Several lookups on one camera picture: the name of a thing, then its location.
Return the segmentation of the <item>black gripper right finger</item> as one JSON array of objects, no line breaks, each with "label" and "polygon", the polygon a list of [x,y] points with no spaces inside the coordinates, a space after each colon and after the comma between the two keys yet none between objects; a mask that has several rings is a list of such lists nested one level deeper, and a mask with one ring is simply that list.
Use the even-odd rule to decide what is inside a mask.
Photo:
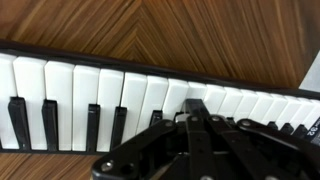
[{"label": "black gripper right finger", "polygon": [[200,99],[185,109],[193,179],[319,180],[318,146],[251,119],[230,125]]}]

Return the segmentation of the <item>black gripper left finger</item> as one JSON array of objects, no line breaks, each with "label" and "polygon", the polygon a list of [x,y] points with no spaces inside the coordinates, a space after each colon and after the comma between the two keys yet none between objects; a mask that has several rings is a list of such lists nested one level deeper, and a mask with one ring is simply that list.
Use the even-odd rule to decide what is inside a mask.
[{"label": "black gripper left finger", "polygon": [[187,150],[186,125],[161,120],[96,160],[93,180],[143,180]]}]

